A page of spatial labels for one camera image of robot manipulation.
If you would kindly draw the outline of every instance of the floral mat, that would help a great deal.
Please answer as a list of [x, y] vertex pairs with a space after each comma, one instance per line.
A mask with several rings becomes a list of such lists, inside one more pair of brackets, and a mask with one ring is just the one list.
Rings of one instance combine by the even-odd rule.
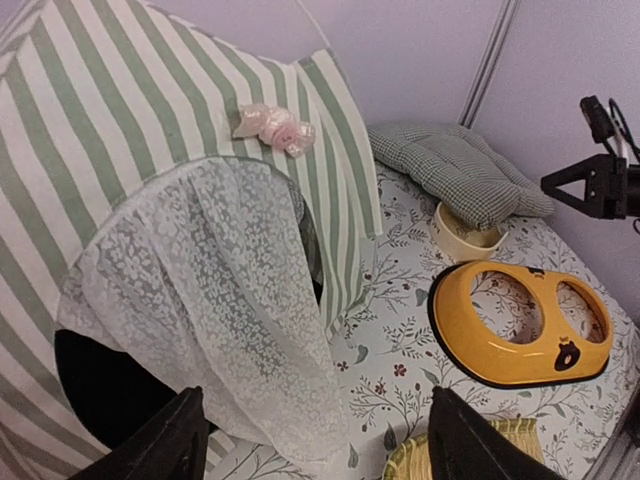
[[[604, 301], [615, 338], [597, 379], [544, 388], [496, 390], [456, 368], [436, 342], [427, 318], [433, 278], [451, 266], [429, 235], [435, 201], [408, 177], [378, 166], [386, 236], [366, 273], [364, 310], [348, 316], [333, 339], [335, 368], [350, 414], [349, 452], [334, 466], [336, 480], [377, 480], [389, 454], [426, 432], [433, 386], [453, 388], [488, 419], [537, 419], [545, 464], [568, 479], [583, 478], [629, 403], [638, 381], [640, 338], [633, 322], [575, 253], [540, 219], [511, 218], [509, 236], [493, 260], [576, 275]], [[514, 342], [540, 334], [538, 307], [524, 287], [501, 274], [476, 278], [472, 301], [487, 326]], [[593, 312], [570, 287], [558, 301], [583, 336], [597, 339]], [[271, 447], [240, 442], [208, 480], [305, 480], [311, 477]]]

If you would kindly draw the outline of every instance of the cream pet bowl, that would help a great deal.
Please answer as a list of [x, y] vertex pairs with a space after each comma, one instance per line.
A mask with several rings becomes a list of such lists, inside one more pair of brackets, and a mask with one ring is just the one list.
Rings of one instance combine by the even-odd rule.
[[488, 260], [507, 238], [497, 227], [475, 230], [456, 217], [442, 202], [438, 204], [430, 225], [436, 245], [456, 262]]

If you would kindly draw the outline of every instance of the pink bow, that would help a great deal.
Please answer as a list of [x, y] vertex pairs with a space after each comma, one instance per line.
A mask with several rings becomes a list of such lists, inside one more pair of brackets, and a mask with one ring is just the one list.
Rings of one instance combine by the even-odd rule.
[[287, 152], [293, 158], [304, 155], [316, 140], [316, 129], [307, 122], [299, 122], [286, 108], [268, 107], [263, 103], [240, 107], [240, 125], [233, 131], [234, 138], [258, 138], [276, 150]]

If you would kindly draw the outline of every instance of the white lace curtain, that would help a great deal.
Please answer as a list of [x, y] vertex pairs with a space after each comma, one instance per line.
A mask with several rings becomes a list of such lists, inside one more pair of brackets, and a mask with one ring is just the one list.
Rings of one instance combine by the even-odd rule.
[[72, 269], [59, 328], [126, 351], [206, 417], [320, 472], [345, 420], [287, 181], [213, 158], [130, 199]]

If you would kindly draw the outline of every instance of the cartoon bear sticker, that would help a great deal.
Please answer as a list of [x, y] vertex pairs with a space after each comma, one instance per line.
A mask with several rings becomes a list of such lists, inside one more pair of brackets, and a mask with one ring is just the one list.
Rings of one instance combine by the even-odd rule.
[[558, 347], [560, 347], [560, 353], [558, 354], [554, 365], [556, 371], [563, 372], [564, 370], [569, 370], [578, 363], [578, 360], [580, 359], [580, 350], [575, 346], [573, 341], [566, 344], [559, 343]]
[[535, 278], [544, 278], [544, 270], [541, 268], [527, 267], [527, 270], [529, 270], [529, 273]]

